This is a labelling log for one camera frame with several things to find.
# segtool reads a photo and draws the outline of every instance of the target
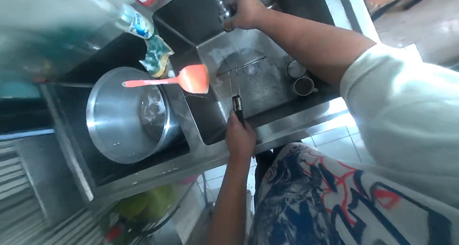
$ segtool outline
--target sponge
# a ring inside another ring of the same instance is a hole
[[[174,52],[169,45],[159,37],[156,28],[153,36],[146,40],[146,44],[147,50],[145,59],[139,60],[139,62],[153,77],[158,78],[163,75],[169,56],[173,55]]]

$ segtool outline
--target orange spatula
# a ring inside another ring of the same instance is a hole
[[[141,87],[147,85],[179,84],[189,93],[207,93],[209,91],[209,72],[205,65],[184,67],[179,76],[159,80],[130,80],[122,83],[124,87]]]

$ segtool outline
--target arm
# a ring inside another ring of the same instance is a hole
[[[336,89],[347,68],[376,44],[354,31],[267,9],[258,0],[236,3],[237,14],[224,23],[226,29],[259,29]]]
[[[226,132],[230,156],[209,228],[210,245],[244,244],[247,176],[256,140],[255,131],[245,125],[246,129],[232,111]]]

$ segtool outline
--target cup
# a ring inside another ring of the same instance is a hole
[[[296,79],[293,83],[292,89],[293,92],[299,96],[307,96],[318,91],[318,89],[314,87],[313,80],[305,76]]]

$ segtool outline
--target sink basin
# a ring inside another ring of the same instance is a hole
[[[333,25],[325,0],[262,0],[267,7]],[[176,71],[190,64],[204,63],[211,78],[208,94],[185,93],[187,104],[206,145],[224,140],[231,105],[228,74],[245,62],[266,59],[239,70],[240,95],[244,118],[254,128],[301,112],[338,97],[328,84],[309,74],[318,92],[297,96],[292,91],[294,79],[286,68],[293,60],[268,36],[258,30],[236,29],[226,33],[221,27],[215,0],[173,0],[153,15],[160,36],[174,50],[170,57]],[[238,54],[246,61],[229,65],[227,58]]]

